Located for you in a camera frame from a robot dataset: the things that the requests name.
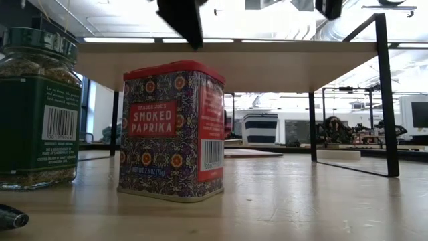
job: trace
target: red tin lid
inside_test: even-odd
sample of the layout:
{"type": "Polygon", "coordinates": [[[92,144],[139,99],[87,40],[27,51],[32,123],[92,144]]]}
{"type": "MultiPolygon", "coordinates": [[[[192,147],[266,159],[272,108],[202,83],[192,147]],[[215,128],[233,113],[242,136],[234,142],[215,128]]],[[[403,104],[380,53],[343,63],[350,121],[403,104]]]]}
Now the red tin lid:
{"type": "Polygon", "coordinates": [[[214,79],[220,81],[222,84],[225,83],[225,78],[222,77],[220,74],[218,74],[215,70],[210,69],[206,67],[205,65],[193,61],[193,60],[181,60],[177,62],[172,62],[169,64],[163,64],[160,66],[153,66],[153,67],[147,67],[147,68],[141,68],[138,70],[133,70],[130,72],[127,72],[123,75],[124,81],[132,80],[135,78],[144,78],[147,76],[155,76],[155,75],[161,75],[161,74],[168,74],[173,73],[177,71],[199,71],[202,73],[205,73],[214,79]]]}

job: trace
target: wooden table surface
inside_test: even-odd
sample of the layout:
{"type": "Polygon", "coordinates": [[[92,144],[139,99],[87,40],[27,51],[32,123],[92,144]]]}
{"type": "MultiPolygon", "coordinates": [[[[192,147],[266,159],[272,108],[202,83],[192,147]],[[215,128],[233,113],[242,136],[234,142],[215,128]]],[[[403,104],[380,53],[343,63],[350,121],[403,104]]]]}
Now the wooden table surface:
{"type": "Polygon", "coordinates": [[[270,151],[258,151],[252,149],[225,149],[225,158],[259,158],[259,157],[281,157],[282,153],[270,151]]]}
{"type": "Polygon", "coordinates": [[[123,74],[195,60],[226,78],[225,92],[311,92],[376,56],[375,42],[80,43],[75,70],[115,91],[123,74]]]}
{"type": "MultiPolygon", "coordinates": [[[[362,159],[366,167],[385,161],[362,159]]],[[[428,166],[401,163],[400,179],[327,165],[309,155],[226,159],[225,193],[180,204],[117,193],[118,157],[79,163],[78,178],[32,192],[0,192],[27,212],[24,240],[424,240],[428,166]]]]}

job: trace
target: green jar lid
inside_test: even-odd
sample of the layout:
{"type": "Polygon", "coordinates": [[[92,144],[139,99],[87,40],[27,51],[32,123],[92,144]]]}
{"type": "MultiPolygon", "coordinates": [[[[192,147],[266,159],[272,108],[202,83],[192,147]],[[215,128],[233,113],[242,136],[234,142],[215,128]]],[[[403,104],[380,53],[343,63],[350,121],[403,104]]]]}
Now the green jar lid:
{"type": "Polygon", "coordinates": [[[71,63],[77,61],[78,48],[65,38],[53,33],[27,27],[12,27],[3,36],[3,49],[7,54],[8,48],[28,47],[48,50],[61,54],[71,63]]]}

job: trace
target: cable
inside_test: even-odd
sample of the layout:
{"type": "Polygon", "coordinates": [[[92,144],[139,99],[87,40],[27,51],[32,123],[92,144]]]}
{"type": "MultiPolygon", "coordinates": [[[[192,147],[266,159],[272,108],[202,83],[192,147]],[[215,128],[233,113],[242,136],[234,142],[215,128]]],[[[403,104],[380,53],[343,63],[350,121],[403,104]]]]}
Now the cable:
{"type": "Polygon", "coordinates": [[[41,4],[41,0],[37,0],[38,2],[39,2],[39,5],[40,5],[40,7],[41,7],[41,11],[43,12],[43,14],[46,16],[46,19],[47,19],[47,21],[49,22],[49,23],[52,23],[51,22],[51,19],[49,18],[49,16],[47,15],[47,12],[46,12],[46,10],[45,10],[45,8],[43,7],[43,4],[41,4]]]}
{"type": "Polygon", "coordinates": [[[67,29],[68,29],[68,19],[70,16],[70,0],[67,0],[67,15],[66,15],[66,27],[64,28],[65,33],[67,33],[67,29]]]}

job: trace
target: smoked paprika tin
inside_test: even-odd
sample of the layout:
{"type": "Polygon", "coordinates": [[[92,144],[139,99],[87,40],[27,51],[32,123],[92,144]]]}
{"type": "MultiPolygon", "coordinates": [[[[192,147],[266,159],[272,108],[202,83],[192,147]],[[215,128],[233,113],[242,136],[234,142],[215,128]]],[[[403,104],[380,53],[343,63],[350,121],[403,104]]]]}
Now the smoked paprika tin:
{"type": "Polygon", "coordinates": [[[119,192],[198,202],[223,191],[224,83],[194,61],[125,73],[119,192]]]}

